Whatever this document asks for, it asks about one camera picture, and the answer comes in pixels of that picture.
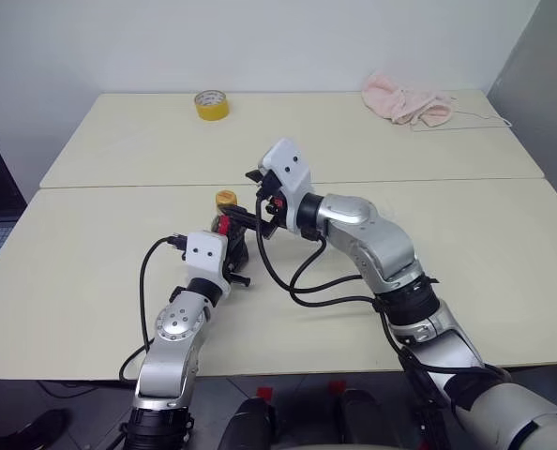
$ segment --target white table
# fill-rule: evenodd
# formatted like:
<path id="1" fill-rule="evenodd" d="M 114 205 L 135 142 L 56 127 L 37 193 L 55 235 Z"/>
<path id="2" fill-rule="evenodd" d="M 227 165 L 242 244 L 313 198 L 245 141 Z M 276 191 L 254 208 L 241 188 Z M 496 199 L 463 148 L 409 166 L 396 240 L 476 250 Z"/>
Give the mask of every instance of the white table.
<path id="1" fill-rule="evenodd" d="M 480 91 L 452 95 L 460 110 L 496 114 Z M 206 122 L 193 94 L 104 94 L 41 187 L 246 184 L 281 137 L 299 144 L 317 183 L 543 176 L 505 127 L 413 132 L 376 116 L 359 93 L 228 98 L 229 116 Z"/>
<path id="2" fill-rule="evenodd" d="M 0 378 L 116 379 L 141 345 L 137 286 L 145 251 L 162 235 L 207 228 L 217 189 L 41 190 L 0 252 Z M 255 187 L 234 190 L 251 207 Z M 441 281 L 436 292 L 486 360 L 557 363 L 557 195 L 545 180 L 317 190 L 366 197 L 409 233 L 425 269 Z M 244 274 L 253 284 L 234 288 L 218 306 L 201 375 L 400 369 L 367 306 L 298 307 L 265 273 L 252 235 L 248 243 Z M 313 248 L 286 232 L 268 243 L 284 277 Z M 333 249 L 302 284 L 353 271 Z M 148 323 L 184 277 L 176 250 L 154 255 L 145 282 Z M 367 290 L 353 282 L 332 293 Z"/>

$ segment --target tape roll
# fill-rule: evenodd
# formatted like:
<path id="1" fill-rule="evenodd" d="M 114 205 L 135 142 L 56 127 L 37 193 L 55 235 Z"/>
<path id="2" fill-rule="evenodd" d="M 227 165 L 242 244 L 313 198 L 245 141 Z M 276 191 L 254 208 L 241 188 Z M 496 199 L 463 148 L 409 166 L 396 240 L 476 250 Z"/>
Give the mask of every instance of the tape roll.
<path id="1" fill-rule="evenodd" d="M 203 91 L 194 98 L 197 114 L 203 120 L 220 120 L 229 115 L 229 102 L 222 91 Z"/>

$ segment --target pink towel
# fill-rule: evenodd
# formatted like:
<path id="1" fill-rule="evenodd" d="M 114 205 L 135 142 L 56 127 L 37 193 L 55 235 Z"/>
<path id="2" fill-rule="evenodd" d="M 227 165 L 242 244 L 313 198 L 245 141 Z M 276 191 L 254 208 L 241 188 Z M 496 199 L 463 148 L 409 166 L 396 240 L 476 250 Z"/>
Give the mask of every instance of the pink towel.
<path id="1" fill-rule="evenodd" d="M 402 89 L 382 74 L 371 75 L 362 88 L 366 106 L 394 124 L 422 120 L 437 127 L 451 118 L 451 98 L 440 92 Z"/>

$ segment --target red part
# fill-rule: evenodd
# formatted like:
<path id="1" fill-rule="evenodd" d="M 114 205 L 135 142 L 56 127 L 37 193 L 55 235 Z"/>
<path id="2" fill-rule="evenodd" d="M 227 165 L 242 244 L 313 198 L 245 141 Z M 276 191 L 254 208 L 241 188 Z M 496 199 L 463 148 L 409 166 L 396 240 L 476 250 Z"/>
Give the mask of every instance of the red part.
<path id="1" fill-rule="evenodd" d="M 272 400 L 272 387 L 259 387 L 256 391 L 256 397 L 263 398 L 266 403 Z"/>
<path id="2" fill-rule="evenodd" d="M 328 392 L 330 392 L 333 396 L 340 396 L 343 394 L 346 387 L 347 383 L 345 380 L 334 380 L 332 382 L 328 382 Z"/>
<path id="3" fill-rule="evenodd" d="M 222 215 L 218 220 L 218 234 L 222 234 L 226 236 L 229 234 L 229 230 L 231 229 L 231 219 L 228 216 Z"/>

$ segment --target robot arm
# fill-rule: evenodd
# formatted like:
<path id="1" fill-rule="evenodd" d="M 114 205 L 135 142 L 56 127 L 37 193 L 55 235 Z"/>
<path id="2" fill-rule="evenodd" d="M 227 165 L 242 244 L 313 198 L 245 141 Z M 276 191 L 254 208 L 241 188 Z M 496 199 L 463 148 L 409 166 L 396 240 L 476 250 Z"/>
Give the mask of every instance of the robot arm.
<path id="1" fill-rule="evenodd" d="M 143 360 L 124 448 L 177 449 L 193 426 L 188 405 L 198 370 L 198 354 L 219 301 L 231 291 L 229 281 L 248 285 L 233 273 L 248 258 L 245 230 L 224 224 L 223 234 L 193 232 L 182 239 L 188 284 L 156 319 L 156 333 Z"/>
<path id="2" fill-rule="evenodd" d="M 451 407 L 486 448 L 557 449 L 557 407 L 483 363 L 398 225 L 364 199 L 314 194 L 308 165 L 288 140 L 248 176 L 279 226 L 307 238 L 320 233 L 352 259 L 388 319 L 385 332 L 402 344 L 399 360 L 421 396 Z"/>

